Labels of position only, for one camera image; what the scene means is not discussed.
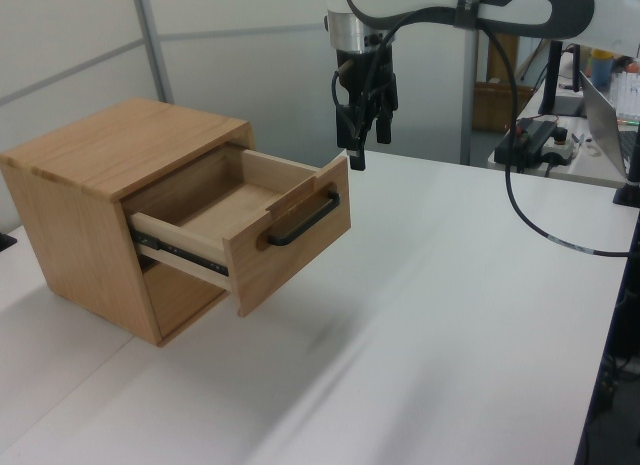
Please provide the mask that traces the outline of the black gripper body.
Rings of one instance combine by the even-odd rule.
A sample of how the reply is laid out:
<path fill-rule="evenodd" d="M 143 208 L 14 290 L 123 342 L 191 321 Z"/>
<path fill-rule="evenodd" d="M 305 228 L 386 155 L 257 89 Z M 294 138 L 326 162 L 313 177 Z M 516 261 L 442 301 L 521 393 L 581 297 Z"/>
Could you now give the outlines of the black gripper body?
<path fill-rule="evenodd" d="M 365 88 L 365 82 L 376 54 L 376 49 L 365 53 L 336 51 L 338 66 L 342 66 L 349 60 L 353 61 L 353 65 L 346 72 L 342 73 L 339 79 L 340 85 L 347 90 L 350 104 L 356 104 L 358 102 Z M 388 45 L 384 49 L 376 71 L 374 72 L 371 92 L 374 93 L 376 90 L 382 91 L 385 99 L 388 100 L 390 104 L 396 103 L 396 78 L 393 70 L 393 51 L 391 45 Z"/>

